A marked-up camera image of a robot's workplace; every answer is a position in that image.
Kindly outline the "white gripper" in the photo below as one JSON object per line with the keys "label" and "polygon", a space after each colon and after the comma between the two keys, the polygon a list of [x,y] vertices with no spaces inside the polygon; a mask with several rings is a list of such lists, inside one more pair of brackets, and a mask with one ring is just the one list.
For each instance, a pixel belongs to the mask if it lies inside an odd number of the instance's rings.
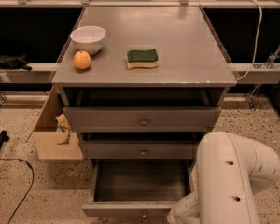
{"label": "white gripper", "polygon": [[183,203],[176,203],[169,211],[169,214],[167,215],[167,221],[170,224],[185,224],[183,219],[185,211],[186,207]]}

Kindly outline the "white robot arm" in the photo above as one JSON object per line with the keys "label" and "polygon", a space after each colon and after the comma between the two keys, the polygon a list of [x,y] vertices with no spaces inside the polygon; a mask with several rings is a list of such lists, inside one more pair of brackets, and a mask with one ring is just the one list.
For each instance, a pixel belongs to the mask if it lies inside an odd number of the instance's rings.
{"label": "white robot arm", "polygon": [[280,180],[280,158],[261,142],[211,132],[198,145],[197,189],[170,210],[170,224],[260,224],[254,195]]}

